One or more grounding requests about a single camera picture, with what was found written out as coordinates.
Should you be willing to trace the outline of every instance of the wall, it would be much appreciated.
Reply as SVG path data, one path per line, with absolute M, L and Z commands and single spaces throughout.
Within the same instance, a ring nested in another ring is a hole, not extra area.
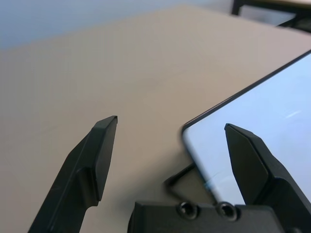
M 229 13 L 231 0 L 1 0 L 0 49 L 109 22 L 179 3 Z M 245 9 L 243 17 L 279 24 L 291 16 Z

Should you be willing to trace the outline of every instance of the tablet screen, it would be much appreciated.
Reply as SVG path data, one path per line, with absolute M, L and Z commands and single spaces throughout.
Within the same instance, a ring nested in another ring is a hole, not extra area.
M 207 113 L 183 132 L 206 187 L 216 199 L 244 204 L 231 169 L 226 123 L 261 137 L 311 200 L 311 54 Z

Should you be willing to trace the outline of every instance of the black metal frame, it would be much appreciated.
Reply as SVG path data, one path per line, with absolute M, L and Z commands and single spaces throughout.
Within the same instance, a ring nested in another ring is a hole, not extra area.
M 296 16 L 292 21 L 292 27 L 296 25 L 297 21 L 300 18 L 308 17 L 311 15 L 311 7 L 306 8 L 305 6 L 299 4 L 286 4 L 284 2 L 268 2 L 261 0 L 234 0 L 231 14 L 238 16 L 241 12 L 241 7 L 243 7 L 244 5 L 266 8 L 276 11 L 283 11 L 288 13 L 295 13 Z

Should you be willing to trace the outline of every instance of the table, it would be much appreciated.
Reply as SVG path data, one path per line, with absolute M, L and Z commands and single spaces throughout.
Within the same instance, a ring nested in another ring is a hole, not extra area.
M 1 232 L 31 225 L 65 157 L 119 116 L 102 202 L 81 232 L 126 232 L 189 164 L 180 127 L 311 48 L 308 34 L 181 5 L 3 51 Z

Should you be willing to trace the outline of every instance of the screw hole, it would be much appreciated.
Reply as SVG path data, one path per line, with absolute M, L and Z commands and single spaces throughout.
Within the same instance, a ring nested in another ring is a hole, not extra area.
M 236 221 L 238 213 L 236 208 L 228 202 L 221 202 L 218 204 L 218 213 L 225 217 L 228 221 Z
M 198 207 L 190 202 L 181 203 L 177 210 L 182 217 L 188 220 L 193 220 L 198 216 Z
M 233 217 L 234 216 L 234 210 L 229 205 L 222 206 L 221 210 L 223 212 L 223 215 L 225 215 L 227 217 Z

